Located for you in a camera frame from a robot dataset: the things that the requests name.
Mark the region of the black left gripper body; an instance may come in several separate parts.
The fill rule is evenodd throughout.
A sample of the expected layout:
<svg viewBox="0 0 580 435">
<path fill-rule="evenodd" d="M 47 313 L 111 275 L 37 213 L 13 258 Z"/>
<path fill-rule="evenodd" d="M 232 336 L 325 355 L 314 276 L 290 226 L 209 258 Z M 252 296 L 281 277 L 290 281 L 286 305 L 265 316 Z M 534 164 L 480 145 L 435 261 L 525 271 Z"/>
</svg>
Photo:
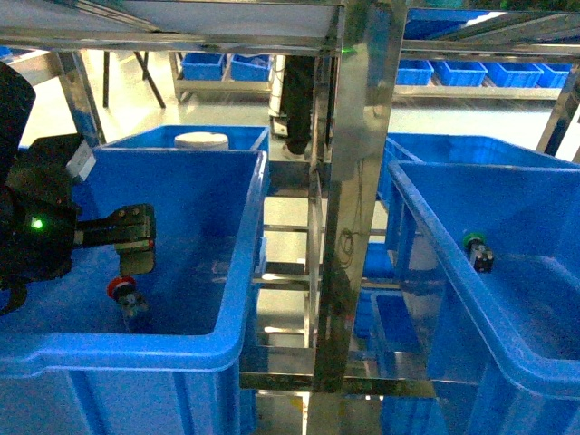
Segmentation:
<svg viewBox="0 0 580 435">
<path fill-rule="evenodd" d="M 73 186 L 96 159 L 82 135 L 37 139 L 19 149 L 1 185 L 1 287 L 70 272 L 80 209 Z"/>
</svg>

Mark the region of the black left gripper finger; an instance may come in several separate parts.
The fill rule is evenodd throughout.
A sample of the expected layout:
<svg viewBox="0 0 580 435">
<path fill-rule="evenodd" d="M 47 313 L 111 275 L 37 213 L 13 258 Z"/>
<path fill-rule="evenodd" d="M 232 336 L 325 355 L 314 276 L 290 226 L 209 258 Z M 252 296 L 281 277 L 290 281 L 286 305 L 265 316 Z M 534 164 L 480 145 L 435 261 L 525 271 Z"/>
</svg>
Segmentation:
<svg viewBox="0 0 580 435">
<path fill-rule="evenodd" d="M 151 204 L 118 208 L 108 217 L 77 223 L 75 246 L 113 246 L 119 256 L 121 276 L 153 271 L 156 257 L 156 218 Z"/>
</svg>

